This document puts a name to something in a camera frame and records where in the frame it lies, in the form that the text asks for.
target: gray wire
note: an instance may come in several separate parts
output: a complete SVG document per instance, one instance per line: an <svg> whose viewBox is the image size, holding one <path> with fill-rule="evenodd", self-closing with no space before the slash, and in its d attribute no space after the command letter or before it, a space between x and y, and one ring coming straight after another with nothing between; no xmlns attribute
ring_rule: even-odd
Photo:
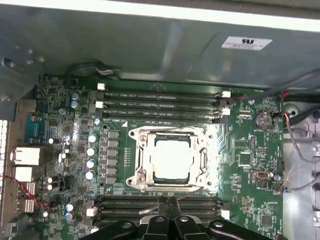
<svg viewBox="0 0 320 240"><path fill-rule="evenodd" d="M306 158L304 158L304 156L302 155L301 153L301 150L300 148L298 147L297 143L296 143L296 140L294 138L294 134L291 130L291 127L290 127L290 123L289 122L286 122L286 127L287 127L287 130L289 132L289 135L290 135L290 138L291 138L291 141L292 141L292 144L296 150L296 152L298 153L299 157L301 158L302 161L306 162L306 163L309 163L309 164L317 164L317 163L320 163L320 157L318 157L318 160L308 160Z"/></svg>
<svg viewBox="0 0 320 240"><path fill-rule="evenodd" d="M299 186L299 187L295 187L295 188L288 188L285 191L286 192L300 192L300 191L303 191L305 189L312 187L312 185L315 184L316 182L318 182L319 180L320 180L320 175L315 177L312 181L308 182L307 184L305 184L303 186Z"/></svg>
<svg viewBox="0 0 320 240"><path fill-rule="evenodd" d="M312 79L314 77L317 77L318 75L320 75L320 68L315 69L313 71L310 71L306 74L303 74L302 76L299 76L291 81L286 82L283 85L279 85L279 86L275 86L272 87L270 89L267 89L264 92L261 92L259 94L255 94L255 95L244 95L241 97L241 100L256 100L256 99L263 99L263 98L267 98L270 96L273 96L283 90L287 90L288 88L291 88L294 85L297 85L299 83L302 83L306 80Z"/></svg>

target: electrolytic capacitor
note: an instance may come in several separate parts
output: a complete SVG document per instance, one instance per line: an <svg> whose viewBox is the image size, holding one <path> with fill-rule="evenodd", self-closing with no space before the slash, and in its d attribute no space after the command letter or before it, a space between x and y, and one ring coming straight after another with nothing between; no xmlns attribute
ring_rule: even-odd
<svg viewBox="0 0 320 240"><path fill-rule="evenodd" d="M66 115L66 113L67 113L67 110L66 110L65 108L60 108L60 109L59 109L59 114L60 114L61 116Z"/></svg>
<svg viewBox="0 0 320 240"><path fill-rule="evenodd" d="M64 215L64 219L65 219L66 221L71 221L73 217L74 217L74 216L73 216L72 212L67 212L67 213Z"/></svg>
<svg viewBox="0 0 320 240"><path fill-rule="evenodd" d="M93 123L94 123L95 125L99 125L99 124L100 124L100 119L99 119L99 118L95 118L95 119L93 120Z"/></svg>
<svg viewBox="0 0 320 240"><path fill-rule="evenodd" d="M52 189L56 189L57 187L59 187L59 183L58 182L52 182L51 184L48 184L48 186L46 188L49 191L51 191Z"/></svg>
<svg viewBox="0 0 320 240"><path fill-rule="evenodd" d="M76 92L73 92L72 94L71 94L71 99L72 100L78 100L78 98L79 98L79 94L78 93L76 93Z"/></svg>
<svg viewBox="0 0 320 240"><path fill-rule="evenodd" d="M87 149L86 151L86 154L89 156L89 157L92 157L93 155L95 155L97 152L96 148L94 147L90 147Z"/></svg>
<svg viewBox="0 0 320 240"><path fill-rule="evenodd" d="M48 217L49 214L51 214L52 212L53 212L52 208L49 208L49 209L45 210L45 211L42 213L42 216L43 216L44 218L46 218L46 217Z"/></svg>
<svg viewBox="0 0 320 240"><path fill-rule="evenodd" d="M88 141L89 143L95 143L97 141L98 137L97 135L95 134L91 134L89 137L88 137Z"/></svg>
<svg viewBox="0 0 320 240"><path fill-rule="evenodd" d="M90 159L86 162L86 167L88 169L92 169L96 165L96 161L94 159Z"/></svg>
<svg viewBox="0 0 320 240"><path fill-rule="evenodd" d="M49 184L51 184L51 183L53 183L53 182L57 182L57 181L59 181L59 176L58 176L58 175L50 176L50 177L48 177L48 179L47 179L47 182L48 182Z"/></svg>
<svg viewBox="0 0 320 240"><path fill-rule="evenodd" d="M88 180L91 180L95 177L95 175L96 175L96 172L93 170L90 170L85 174L85 178Z"/></svg>
<svg viewBox="0 0 320 240"><path fill-rule="evenodd" d="M73 109L77 109L79 107L79 103L77 101L72 101L70 103L70 107Z"/></svg>
<svg viewBox="0 0 320 240"><path fill-rule="evenodd" d="M64 152L61 154L62 159L70 159L71 158L71 153L69 152Z"/></svg>
<svg viewBox="0 0 320 240"><path fill-rule="evenodd" d="M49 138L49 144L59 144L60 140L58 138Z"/></svg>
<svg viewBox="0 0 320 240"><path fill-rule="evenodd" d="M71 212L74 209L74 204L72 202L69 202L66 206L65 206L65 210L67 212Z"/></svg>

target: cable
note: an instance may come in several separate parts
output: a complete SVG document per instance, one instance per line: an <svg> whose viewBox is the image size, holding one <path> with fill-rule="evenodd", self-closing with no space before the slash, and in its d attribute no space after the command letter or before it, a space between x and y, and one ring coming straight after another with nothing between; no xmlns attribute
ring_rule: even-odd
<svg viewBox="0 0 320 240"><path fill-rule="evenodd" d="M8 175L0 175L0 177L3 177L4 179L10 179L13 182L15 182L16 184L18 184L20 186L20 188L26 192L27 196L34 201L35 204L39 204L39 206L41 208L44 209L50 209L51 207L48 205L44 205L41 201L39 201L35 195L33 195L28 189L26 189L25 185L23 185L20 181L18 181L16 178L12 177L12 176L8 176Z"/></svg>
<svg viewBox="0 0 320 240"><path fill-rule="evenodd" d="M307 184L303 185L303 186L299 186L299 187L294 187L294 188L288 188L285 190L285 192L300 192L303 191L305 189L308 189L310 187L312 187L313 184L315 184L316 182L318 182L320 180L320 175L316 176L312 181L308 182Z"/></svg>
<svg viewBox="0 0 320 240"><path fill-rule="evenodd" d="M94 60L94 61L84 61L84 62L78 62L75 64L71 64L68 69L64 73L64 85L69 86L70 85L70 78L71 78L71 73L77 69L82 69L82 68L89 68L89 67L98 67L98 66L104 66L104 63L99 60Z"/></svg>
<svg viewBox="0 0 320 240"><path fill-rule="evenodd" d="M202 191L203 189L204 189L203 186L202 186L202 187L199 187L197 190L194 190L194 191L192 191L192 192L189 192L189 193L186 194L186 195L180 196L180 197L178 197L176 200L177 200L177 201L180 201L180 200L182 200L182 199L184 199L184 198L186 198L186 197L189 197L189 196L191 196L191 195L193 195L193 194L196 194L196 193ZM148 213L156 210L157 208L158 208L158 205L155 205L155 206L152 206L152 207L150 207L150 208L140 210L140 211L139 211L139 215L148 214Z"/></svg>
<svg viewBox="0 0 320 240"><path fill-rule="evenodd" d="M319 110L320 110L320 105L315 105L315 106L311 107L309 110L301 112L297 116L291 117L289 120L290 126L294 126L294 125L301 123L307 117L309 117L314 112L319 111Z"/></svg>
<svg viewBox="0 0 320 240"><path fill-rule="evenodd" d="M286 127L287 127L287 130L288 130L288 132L289 132L289 135L290 135L292 144L293 144L296 152L298 153L299 157L301 158L301 160L304 161L304 162L306 162L306 163L309 163L309 164L317 164L317 163L320 163L320 157L319 157L318 160L308 160L308 159L304 158L304 156L303 156L302 153L301 153L300 148L298 147L298 145L297 145L297 143L296 143L296 140L295 140L295 138L294 138L294 134L293 134L293 132L292 132L292 130L291 130L290 120L289 120L288 114L285 113L284 116L285 116Z"/></svg>
<svg viewBox="0 0 320 240"><path fill-rule="evenodd" d="M267 89L264 92L261 92L259 94L255 94L255 95L243 95L241 97L239 97L239 100L257 100L257 99L263 99L263 98L267 98L267 97L271 97L273 95L276 95L277 93L280 93L281 91L287 90L288 88L291 88L292 86L299 84L301 82L304 82L306 80L312 79L316 76L320 75L320 68L317 68L313 71L310 71L308 73L305 73L297 78L294 78L291 81L286 82L283 85L278 85L272 88Z"/></svg>

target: mounting hole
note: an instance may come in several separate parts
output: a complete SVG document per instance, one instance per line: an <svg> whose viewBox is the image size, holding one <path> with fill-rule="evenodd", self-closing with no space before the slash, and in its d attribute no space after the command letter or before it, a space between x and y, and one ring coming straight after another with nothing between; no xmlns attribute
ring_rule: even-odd
<svg viewBox="0 0 320 240"><path fill-rule="evenodd" d="M320 191L320 182L313 184L313 189L316 191Z"/></svg>

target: capacitor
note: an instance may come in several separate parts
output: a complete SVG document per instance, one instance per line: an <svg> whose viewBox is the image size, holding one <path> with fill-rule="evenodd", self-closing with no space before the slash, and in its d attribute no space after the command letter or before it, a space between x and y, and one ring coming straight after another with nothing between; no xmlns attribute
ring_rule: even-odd
<svg viewBox="0 0 320 240"><path fill-rule="evenodd" d="M71 212L67 212L67 213L64 215L64 219L65 219L66 221L71 221L73 217L74 217L74 216L72 215Z"/></svg>
<svg viewBox="0 0 320 240"><path fill-rule="evenodd" d="M94 123L95 125L99 125L99 124L100 124L100 119L99 119L99 118L95 118L95 119L93 120L93 123Z"/></svg>
<svg viewBox="0 0 320 240"><path fill-rule="evenodd" d="M70 103L70 107L72 107L73 109L76 109L79 107L79 103L77 101L72 101Z"/></svg>
<svg viewBox="0 0 320 240"><path fill-rule="evenodd" d="M88 137L88 141L89 143L95 143L97 141L98 137L97 135L95 134L91 134L89 137Z"/></svg>
<svg viewBox="0 0 320 240"><path fill-rule="evenodd" d="M46 217L48 217L49 214L51 214L52 212L53 212L52 208L49 208L49 209L45 210L45 211L42 213L42 216L43 216L44 218L46 218Z"/></svg>
<svg viewBox="0 0 320 240"><path fill-rule="evenodd" d="M58 138L49 138L49 144L59 144L60 140Z"/></svg>
<svg viewBox="0 0 320 240"><path fill-rule="evenodd" d="M69 152L64 152L61 154L62 159L70 159L71 158L71 153Z"/></svg>
<svg viewBox="0 0 320 240"><path fill-rule="evenodd" d="M71 94L71 99L72 100L78 100L78 98L79 98L79 94L78 93L76 93L76 92L73 92L72 94Z"/></svg>
<svg viewBox="0 0 320 240"><path fill-rule="evenodd" d="M71 212L74 209L74 204L69 202L66 206L65 206L65 210L67 212Z"/></svg>
<svg viewBox="0 0 320 240"><path fill-rule="evenodd" d="M48 213L47 211L44 211L44 212L42 213L42 216L43 216L44 218L46 218L46 217L49 216L49 213Z"/></svg>
<svg viewBox="0 0 320 240"><path fill-rule="evenodd" d="M59 183L57 182L53 182L51 184L48 184L48 186L46 187L49 191L51 191L52 189L56 189L57 187L59 187Z"/></svg>
<svg viewBox="0 0 320 240"><path fill-rule="evenodd" d="M51 184L51 183L57 182L57 181L59 181L59 176L58 175L50 176L47 179L48 184Z"/></svg>
<svg viewBox="0 0 320 240"><path fill-rule="evenodd" d="M67 110L66 110L65 108L60 108L60 109L59 109L59 114L60 114L61 116L66 115L66 113L67 113Z"/></svg>
<svg viewBox="0 0 320 240"><path fill-rule="evenodd" d="M269 112L262 111L259 112L257 115L253 118L253 124L258 128L262 130L270 129L273 126L273 119Z"/></svg>
<svg viewBox="0 0 320 240"><path fill-rule="evenodd" d="M97 150L96 150L94 147L90 147L90 148L87 149L86 154L87 154L89 157L91 157L91 156L93 156L93 155L96 154L96 151L97 151Z"/></svg>
<svg viewBox="0 0 320 240"><path fill-rule="evenodd" d="M88 169L92 169L96 165L96 161L94 159L90 159L86 162L86 167Z"/></svg>
<svg viewBox="0 0 320 240"><path fill-rule="evenodd" d="M90 170L85 174L85 178L88 180L91 180L94 178L95 175L96 175L96 172L93 170Z"/></svg>

